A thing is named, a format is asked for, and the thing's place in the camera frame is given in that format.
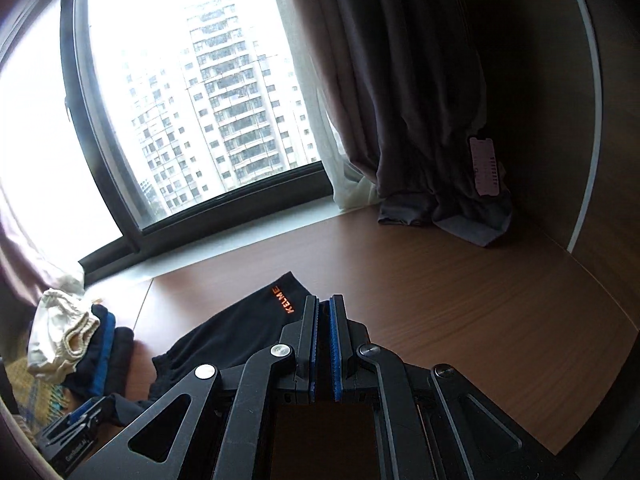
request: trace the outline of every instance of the window frame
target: window frame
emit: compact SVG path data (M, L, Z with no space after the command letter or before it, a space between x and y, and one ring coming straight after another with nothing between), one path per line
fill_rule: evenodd
M0 70L53 0L17 0L0 26ZM90 47L88 0L61 0L60 54L66 106L76 135L122 236L80 260L85 283L246 222L332 194L321 162L283 171L139 228L150 207L124 156L100 95Z

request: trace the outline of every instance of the window pane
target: window pane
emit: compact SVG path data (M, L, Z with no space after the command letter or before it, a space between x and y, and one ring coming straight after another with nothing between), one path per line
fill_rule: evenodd
M173 207L159 201L164 214L317 155L306 149L311 136L303 142L304 110L276 0L89 0L89 19L100 91L136 180L161 196L156 175L165 165L182 178L207 176L179 203L170 197ZM175 130L180 146L149 164L149 141L157 149L162 137L167 149ZM216 160L225 165L218 169Z
M120 67L118 73L128 97L124 69ZM55 0L20 40L0 73L0 178L15 215L34 243L52 258L78 261L122 233L84 160L66 114L65 95L60 0ZM49 208L58 201L60 206ZM82 206L68 207L65 201Z

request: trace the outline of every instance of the building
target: building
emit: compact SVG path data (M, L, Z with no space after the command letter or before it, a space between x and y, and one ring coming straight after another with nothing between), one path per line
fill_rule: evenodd
M179 68L147 51L122 65L145 195L168 214L319 160L288 48L262 52L233 0L184 16Z

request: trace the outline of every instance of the cream-colored garment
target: cream-colored garment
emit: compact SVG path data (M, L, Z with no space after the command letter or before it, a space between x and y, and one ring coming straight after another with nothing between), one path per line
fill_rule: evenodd
M27 348L27 370L37 379L60 384L76 370L100 326L91 301L50 288L40 299Z

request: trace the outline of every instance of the silver screw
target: silver screw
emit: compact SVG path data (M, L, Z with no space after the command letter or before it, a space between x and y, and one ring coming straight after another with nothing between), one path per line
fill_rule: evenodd
M378 345L369 343L360 347L360 355L364 355L364 357L373 357L374 355L377 355L379 353L380 347Z
M215 373L216 367L214 365L200 365L196 368L196 377L199 379L210 379Z
M291 353L291 348L287 345L273 345L271 347L271 355L276 357L284 357Z
M441 379L448 379L453 377L456 370L451 365L436 365L433 371L436 372L436 375Z

